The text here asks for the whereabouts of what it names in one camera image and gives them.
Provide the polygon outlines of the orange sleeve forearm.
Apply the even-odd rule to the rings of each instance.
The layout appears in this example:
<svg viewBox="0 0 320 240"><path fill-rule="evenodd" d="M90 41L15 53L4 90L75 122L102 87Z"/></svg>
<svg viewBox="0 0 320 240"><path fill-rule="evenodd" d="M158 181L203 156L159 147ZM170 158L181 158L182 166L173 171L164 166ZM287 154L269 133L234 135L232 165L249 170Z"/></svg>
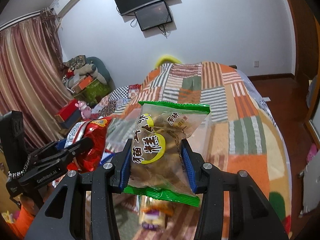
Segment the orange sleeve forearm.
<svg viewBox="0 0 320 240"><path fill-rule="evenodd" d="M21 210L16 222L7 223L7 225L18 239L24 239L30 225L39 212L39 208L31 198L23 194L20 195L20 202Z"/></svg>

